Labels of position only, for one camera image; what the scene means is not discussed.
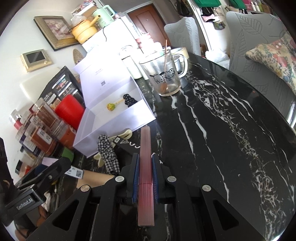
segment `black marble table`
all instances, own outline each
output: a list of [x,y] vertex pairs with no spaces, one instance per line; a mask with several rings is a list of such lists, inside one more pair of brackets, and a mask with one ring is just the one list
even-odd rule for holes
[[[152,152],[188,184],[209,184],[267,241],[295,212],[296,137],[283,116],[252,86],[230,71],[190,54],[181,90],[161,97],[137,80],[154,112]],[[140,144],[140,130],[130,141]],[[122,165],[131,157],[117,153]],[[83,168],[99,171],[96,162]],[[138,227],[136,208],[121,206],[121,240],[173,240],[171,205],[155,206],[155,226]]]

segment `box lid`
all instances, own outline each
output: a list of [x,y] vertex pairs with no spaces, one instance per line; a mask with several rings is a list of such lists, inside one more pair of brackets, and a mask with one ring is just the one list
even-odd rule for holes
[[118,54],[107,43],[94,47],[74,70],[80,74],[83,98],[88,108],[132,80]]

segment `yellow pot handle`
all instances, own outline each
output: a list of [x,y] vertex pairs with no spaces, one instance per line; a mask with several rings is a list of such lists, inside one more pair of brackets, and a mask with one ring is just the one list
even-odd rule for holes
[[91,23],[89,24],[89,26],[90,26],[90,27],[93,26],[93,25],[95,24],[95,22],[97,22],[97,20],[98,20],[100,17],[101,17],[100,15],[96,16],[96,17],[94,18],[94,20],[91,21]]

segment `silver screw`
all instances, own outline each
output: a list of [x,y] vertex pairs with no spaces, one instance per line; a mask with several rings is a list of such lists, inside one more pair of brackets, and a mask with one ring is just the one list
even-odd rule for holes
[[124,180],[124,177],[123,176],[115,177],[115,181],[116,182],[122,182],[123,180]]
[[87,192],[89,190],[89,185],[83,185],[81,188],[80,188],[81,191],[83,192]]
[[205,192],[209,192],[211,191],[211,187],[209,185],[203,185],[202,186],[202,189],[205,191]]
[[176,180],[177,179],[174,176],[169,176],[168,177],[168,181],[171,182],[171,183],[175,182]]

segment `yellow pot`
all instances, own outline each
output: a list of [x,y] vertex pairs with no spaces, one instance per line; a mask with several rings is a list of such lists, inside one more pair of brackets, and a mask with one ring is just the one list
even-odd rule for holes
[[79,43],[83,44],[86,40],[97,33],[97,29],[93,26],[101,16],[96,16],[92,21],[84,20],[72,30],[72,34]]

